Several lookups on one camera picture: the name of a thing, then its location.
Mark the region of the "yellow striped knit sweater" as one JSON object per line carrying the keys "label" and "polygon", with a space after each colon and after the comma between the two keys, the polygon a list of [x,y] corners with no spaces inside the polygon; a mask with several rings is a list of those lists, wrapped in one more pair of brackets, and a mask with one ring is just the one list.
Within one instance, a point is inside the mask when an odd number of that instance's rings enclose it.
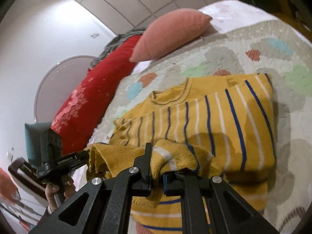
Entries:
{"label": "yellow striped knit sweater", "polygon": [[89,174],[107,179],[152,144],[152,178],[188,168],[219,175],[262,213],[275,157],[273,87],[268,74],[188,78],[154,91],[115,120],[107,144],[92,144]]}

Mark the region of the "teal cushion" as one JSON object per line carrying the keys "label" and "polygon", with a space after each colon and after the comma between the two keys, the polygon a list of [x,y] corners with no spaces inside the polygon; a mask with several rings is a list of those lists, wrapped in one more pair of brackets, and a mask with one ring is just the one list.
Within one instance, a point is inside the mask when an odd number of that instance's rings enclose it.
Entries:
{"label": "teal cushion", "polygon": [[24,124],[27,158],[29,164],[35,169],[38,169],[41,166],[40,134],[44,130],[50,128],[51,124],[51,122]]}

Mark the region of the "long red bolster pillow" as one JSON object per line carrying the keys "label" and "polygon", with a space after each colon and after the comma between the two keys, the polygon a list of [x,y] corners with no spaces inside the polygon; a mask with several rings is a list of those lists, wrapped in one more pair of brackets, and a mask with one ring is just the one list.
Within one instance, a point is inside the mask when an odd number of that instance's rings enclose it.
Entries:
{"label": "long red bolster pillow", "polygon": [[62,137],[62,154],[82,151],[114,98],[120,81],[135,67],[129,59],[140,35],[127,39],[105,57],[71,93],[51,128]]}

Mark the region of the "round white headboard panel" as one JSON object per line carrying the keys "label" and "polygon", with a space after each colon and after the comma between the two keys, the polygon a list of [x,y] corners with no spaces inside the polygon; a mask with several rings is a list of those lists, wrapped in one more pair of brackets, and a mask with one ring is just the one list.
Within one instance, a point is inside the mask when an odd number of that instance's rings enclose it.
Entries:
{"label": "round white headboard panel", "polygon": [[50,122],[91,69],[93,56],[74,56],[57,63],[43,77],[34,101],[36,123]]}

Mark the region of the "grey knitted blanket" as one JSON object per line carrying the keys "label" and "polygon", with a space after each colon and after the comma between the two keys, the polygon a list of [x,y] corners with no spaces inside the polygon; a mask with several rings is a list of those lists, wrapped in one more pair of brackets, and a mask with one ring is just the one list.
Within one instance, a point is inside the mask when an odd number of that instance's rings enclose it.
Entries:
{"label": "grey knitted blanket", "polygon": [[104,47],[104,50],[102,51],[102,53],[91,62],[90,66],[94,68],[95,66],[98,65],[98,63],[100,63],[100,61],[105,59],[109,54],[111,54],[114,50],[120,47],[130,37],[133,37],[136,35],[142,35],[145,32],[145,30],[146,30],[146,27],[139,27],[139,28],[133,28],[126,33],[118,34]]}

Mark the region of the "patchwork heart quilt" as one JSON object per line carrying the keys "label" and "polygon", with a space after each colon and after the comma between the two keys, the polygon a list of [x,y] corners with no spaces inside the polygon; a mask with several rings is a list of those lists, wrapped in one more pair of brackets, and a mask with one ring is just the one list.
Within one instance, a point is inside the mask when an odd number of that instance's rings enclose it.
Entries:
{"label": "patchwork heart quilt", "polygon": [[124,78],[89,143],[108,143],[115,120],[154,91],[188,78],[235,74],[270,76],[276,161],[262,214],[280,233],[292,233],[311,204],[311,47],[285,23],[205,37]]}

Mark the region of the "pink ribbed pillow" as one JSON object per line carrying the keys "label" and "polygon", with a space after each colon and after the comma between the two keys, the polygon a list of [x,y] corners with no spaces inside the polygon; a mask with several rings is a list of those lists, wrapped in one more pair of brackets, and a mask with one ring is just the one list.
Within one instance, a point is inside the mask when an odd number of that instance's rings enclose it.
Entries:
{"label": "pink ribbed pillow", "polygon": [[212,17],[195,9],[178,9],[153,21],[144,31],[130,57],[131,62],[159,59],[200,37]]}

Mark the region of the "white bed sheet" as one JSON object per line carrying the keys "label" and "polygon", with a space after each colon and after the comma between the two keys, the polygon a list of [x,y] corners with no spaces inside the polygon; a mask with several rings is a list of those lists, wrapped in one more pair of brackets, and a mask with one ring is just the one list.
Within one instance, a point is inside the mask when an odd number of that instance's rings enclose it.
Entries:
{"label": "white bed sheet", "polygon": [[[265,12],[262,9],[258,9],[238,0],[224,0],[207,5],[198,10],[204,14],[210,15],[212,20],[207,30],[200,37],[189,43],[197,42],[198,39],[202,37],[207,37],[214,34],[224,34],[237,28],[278,19],[277,17]],[[159,59],[138,62],[133,69],[132,74],[142,72],[148,66],[150,66],[153,61]]]}

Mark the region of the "white wall socket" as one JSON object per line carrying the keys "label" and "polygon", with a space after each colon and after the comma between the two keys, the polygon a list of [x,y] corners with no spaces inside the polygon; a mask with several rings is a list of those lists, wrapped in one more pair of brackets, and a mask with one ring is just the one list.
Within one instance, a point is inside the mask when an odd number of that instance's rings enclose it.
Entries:
{"label": "white wall socket", "polygon": [[96,38],[96,37],[98,37],[99,36],[99,34],[98,33],[93,33],[92,35],[91,35],[91,37],[94,39],[94,38]]}

